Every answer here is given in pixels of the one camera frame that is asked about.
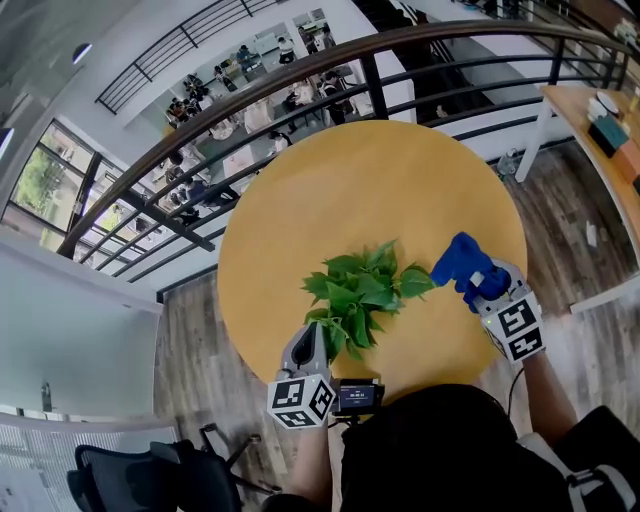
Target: tree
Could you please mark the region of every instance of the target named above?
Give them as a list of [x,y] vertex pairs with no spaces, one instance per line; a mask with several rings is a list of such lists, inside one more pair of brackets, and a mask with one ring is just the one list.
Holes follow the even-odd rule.
[[64,177],[64,168],[40,149],[36,149],[18,181],[15,201],[45,215],[50,206],[51,196]]

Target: ceiling light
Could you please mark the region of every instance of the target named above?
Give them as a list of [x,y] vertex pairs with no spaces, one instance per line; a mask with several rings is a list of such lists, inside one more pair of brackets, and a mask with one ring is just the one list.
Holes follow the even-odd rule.
[[82,59],[82,57],[89,53],[89,50],[91,50],[92,46],[93,45],[89,43],[82,43],[80,46],[78,46],[73,52],[73,63],[77,64],[78,62],[80,62],[80,59]]
[[11,142],[14,131],[13,128],[0,128],[0,159],[9,147],[9,142]]

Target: black cable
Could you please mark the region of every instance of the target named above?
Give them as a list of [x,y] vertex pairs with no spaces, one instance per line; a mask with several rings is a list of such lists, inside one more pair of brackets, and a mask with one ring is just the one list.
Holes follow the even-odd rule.
[[516,373],[516,376],[513,378],[513,382],[511,383],[511,389],[509,390],[509,404],[507,406],[507,416],[509,417],[509,419],[511,419],[511,400],[513,399],[513,390],[515,389],[516,382],[518,382],[518,379],[520,378],[520,375],[522,375],[523,371],[524,368],[520,368],[520,371]]

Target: small screen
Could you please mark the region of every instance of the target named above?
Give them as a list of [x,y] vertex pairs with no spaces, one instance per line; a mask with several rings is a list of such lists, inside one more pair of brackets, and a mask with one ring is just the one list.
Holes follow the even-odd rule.
[[341,386],[340,408],[369,407],[375,399],[375,386]]

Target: window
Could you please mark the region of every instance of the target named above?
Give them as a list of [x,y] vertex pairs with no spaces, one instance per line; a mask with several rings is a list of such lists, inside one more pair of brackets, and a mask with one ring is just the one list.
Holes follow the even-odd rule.
[[76,169],[86,172],[89,168],[94,151],[62,126],[49,125],[40,142]]
[[11,199],[38,217],[67,229],[80,191],[77,175],[37,147],[18,180]]
[[[80,189],[96,155],[87,144],[57,122],[45,131],[25,165],[2,216],[2,224],[37,241],[41,247],[56,251],[67,235],[69,224],[76,210]],[[86,212],[122,174],[117,167],[102,159],[89,198],[82,214]],[[141,194],[151,194],[140,185],[134,189]],[[120,212],[111,207],[85,234],[76,248],[75,259],[93,247],[107,231],[113,229],[129,209],[121,206]],[[95,266],[137,235],[129,228],[108,241],[87,262]],[[117,258],[120,264],[130,261],[127,257],[142,254],[144,249],[135,246]]]

